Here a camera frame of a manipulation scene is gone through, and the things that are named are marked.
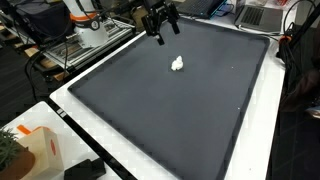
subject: green plant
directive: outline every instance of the green plant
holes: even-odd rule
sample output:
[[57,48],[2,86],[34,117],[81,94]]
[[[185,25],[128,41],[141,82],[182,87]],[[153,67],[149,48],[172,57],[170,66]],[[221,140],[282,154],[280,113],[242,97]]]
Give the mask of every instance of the green plant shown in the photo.
[[0,172],[7,168],[20,152],[16,134],[11,131],[12,129],[5,130],[5,127],[0,129]]

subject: laptop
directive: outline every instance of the laptop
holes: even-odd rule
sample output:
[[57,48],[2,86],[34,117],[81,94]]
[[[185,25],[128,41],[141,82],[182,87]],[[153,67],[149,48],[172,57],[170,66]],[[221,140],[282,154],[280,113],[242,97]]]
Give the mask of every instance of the laptop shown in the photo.
[[180,14],[210,19],[226,0],[185,0],[177,6]]
[[281,32],[283,11],[280,9],[244,5],[237,14],[237,27],[269,33]]

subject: white table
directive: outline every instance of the white table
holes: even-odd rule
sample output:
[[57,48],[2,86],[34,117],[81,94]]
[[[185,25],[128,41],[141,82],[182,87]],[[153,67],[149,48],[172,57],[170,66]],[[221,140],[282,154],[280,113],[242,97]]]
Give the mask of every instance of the white table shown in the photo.
[[[294,21],[295,10],[288,17],[287,24]],[[233,15],[202,20],[227,28],[235,29]],[[97,68],[124,47],[143,34],[134,38],[112,54],[103,58],[91,68],[55,91],[50,98],[73,118],[85,131],[95,138],[112,156],[140,180],[176,179],[162,166],[144,154],[115,129],[93,113],[75,98],[67,88]],[[236,142],[231,162],[225,176],[226,180],[262,180],[265,179],[276,123],[280,94],[284,79],[284,68],[280,59],[275,58],[277,42],[271,45],[265,56],[252,98]]]
[[[45,103],[40,102],[28,111],[15,118],[6,125],[6,128],[13,128],[17,137],[24,136],[17,130],[18,125],[24,125],[33,130],[38,126],[46,126],[57,134],[60,152],[65,169],[68,169],[85,159],[95,160],[98,155]],[[99,179],[120,180],[121,178],[105,164],[107,174]],[[54,180],[62,180],[64,172],[61,172]]]

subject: dark gray mat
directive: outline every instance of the dark gray mat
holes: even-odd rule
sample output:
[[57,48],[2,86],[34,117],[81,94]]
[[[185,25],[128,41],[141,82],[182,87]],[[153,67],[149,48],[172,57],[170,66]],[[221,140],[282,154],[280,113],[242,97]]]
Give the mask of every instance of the dark gray mat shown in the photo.
[[[223,179],[269,40],[191,20],[179,27],[164,25],[161,47],[141,37],[69,90],[177,177]],[[179,55],[184,68],[173,72]]]

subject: potted plant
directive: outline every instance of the potted plant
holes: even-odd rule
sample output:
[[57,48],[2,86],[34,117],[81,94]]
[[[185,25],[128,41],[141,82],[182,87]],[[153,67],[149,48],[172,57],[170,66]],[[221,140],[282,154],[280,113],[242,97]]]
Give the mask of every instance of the potted plant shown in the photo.
[[34,154],[16,142],[12,129],[0,129],[0,179],[23,178],[35,163]]

